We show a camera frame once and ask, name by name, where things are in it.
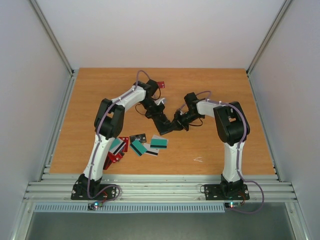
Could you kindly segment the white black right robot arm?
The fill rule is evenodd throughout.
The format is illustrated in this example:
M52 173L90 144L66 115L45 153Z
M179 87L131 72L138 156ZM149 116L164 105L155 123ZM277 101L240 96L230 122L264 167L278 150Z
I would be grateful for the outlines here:
M208 98L199 99L193 92L184 97L188 111L175 112L171 127L175 131L188 131L193 121L206 116L215 120L219 139L224 144L224 168L221 175L221 194L225 198L234 197L238 185L244 182L242 176L242 153L250 133L250 126L239 102L226 103Z

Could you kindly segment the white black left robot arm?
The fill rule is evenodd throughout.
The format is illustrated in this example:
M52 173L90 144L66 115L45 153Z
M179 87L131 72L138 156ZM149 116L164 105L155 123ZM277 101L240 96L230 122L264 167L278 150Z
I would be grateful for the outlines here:
M137 81L132 87L114 99L103 99L100 103L94 121L94 147L87 167L78 179L83 186L83 194L89 199L96 199L101 193L100 181L103 165L111 144L120 135L125 119L125 113L135 104L140 103L146 110L146 117L152 119L158 132L163 135L168 132L170 121L164 114L165 105L153 99L159 89L156 81L150 79L143 83Z

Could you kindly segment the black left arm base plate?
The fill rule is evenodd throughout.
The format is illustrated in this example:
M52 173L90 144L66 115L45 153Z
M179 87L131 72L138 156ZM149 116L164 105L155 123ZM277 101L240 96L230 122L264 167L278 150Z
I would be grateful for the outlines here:
M113 201L121 192L121 189L116 184L102 183L102 177L98 180L89 180L85 174L81 174L74 183L71 190L71 200L82 201Z

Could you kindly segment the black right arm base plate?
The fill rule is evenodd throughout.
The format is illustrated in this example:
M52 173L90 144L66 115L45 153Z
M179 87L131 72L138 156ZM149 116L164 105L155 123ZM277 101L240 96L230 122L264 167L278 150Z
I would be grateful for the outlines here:
M205 184L204 196L207 201L240 201L249 200L249 190L246 184L234 189L228 189L221 184Z

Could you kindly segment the black leather card holder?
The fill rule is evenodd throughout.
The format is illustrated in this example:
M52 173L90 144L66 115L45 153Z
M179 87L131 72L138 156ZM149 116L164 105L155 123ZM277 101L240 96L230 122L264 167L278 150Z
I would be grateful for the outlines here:
M163 113L153 116L152 120L161 136L173 131L181 131L184 129L183 126L178 123L178 120L176 118L170 121Z

